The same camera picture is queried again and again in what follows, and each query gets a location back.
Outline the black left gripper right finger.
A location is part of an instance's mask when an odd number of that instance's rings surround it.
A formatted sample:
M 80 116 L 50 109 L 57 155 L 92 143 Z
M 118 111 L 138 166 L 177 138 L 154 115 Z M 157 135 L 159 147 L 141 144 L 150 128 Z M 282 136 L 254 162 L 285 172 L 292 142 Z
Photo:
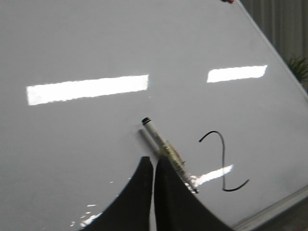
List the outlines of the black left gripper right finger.
M 231 231 L 186 187 L 167 157 L 157 163 L 154 210 L 158 231 Z

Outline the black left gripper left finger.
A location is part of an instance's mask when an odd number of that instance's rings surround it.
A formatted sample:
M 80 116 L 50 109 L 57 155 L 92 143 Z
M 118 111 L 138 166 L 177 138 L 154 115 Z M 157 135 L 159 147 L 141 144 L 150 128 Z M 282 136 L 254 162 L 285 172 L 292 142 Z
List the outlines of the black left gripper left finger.
M 148 231 L 153 188 L 153 165 L 144 156 L 120 195 L 84 231 Z

